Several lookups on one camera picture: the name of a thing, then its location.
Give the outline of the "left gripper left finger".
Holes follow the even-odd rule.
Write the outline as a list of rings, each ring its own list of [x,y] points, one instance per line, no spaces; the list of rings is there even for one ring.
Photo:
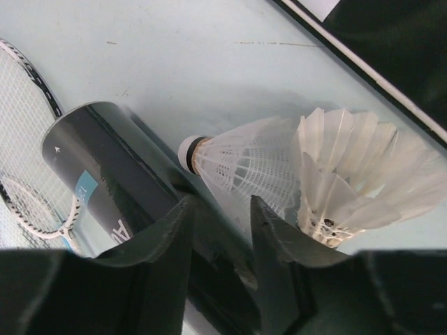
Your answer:
[[[1,252],[2,334],[180,334],[194,198],[97,258]]]

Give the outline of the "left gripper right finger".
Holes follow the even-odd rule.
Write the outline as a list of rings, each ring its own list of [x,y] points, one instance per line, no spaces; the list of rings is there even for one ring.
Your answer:
[[[445,334],[444,250],[347,255],[314,241],[251,198],[264,334]]]

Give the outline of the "feather shuttlecock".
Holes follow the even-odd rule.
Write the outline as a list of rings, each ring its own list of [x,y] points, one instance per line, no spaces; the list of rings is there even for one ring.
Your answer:
[[[446,198],[446,165],[419,134],[373,112],[315,109],[291,142],[299,229],[336,248],[362,232],[432,211]]]

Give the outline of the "nylon mesh shuttlecock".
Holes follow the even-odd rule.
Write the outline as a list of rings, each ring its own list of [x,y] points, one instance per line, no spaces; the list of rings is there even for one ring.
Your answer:
[[[280,217],[296,204],[290,142],[292,120],[268,117],[215,137],[191,135],[177,150],[180,165],[200,177],[234,223],[249,224],[256,195]]]

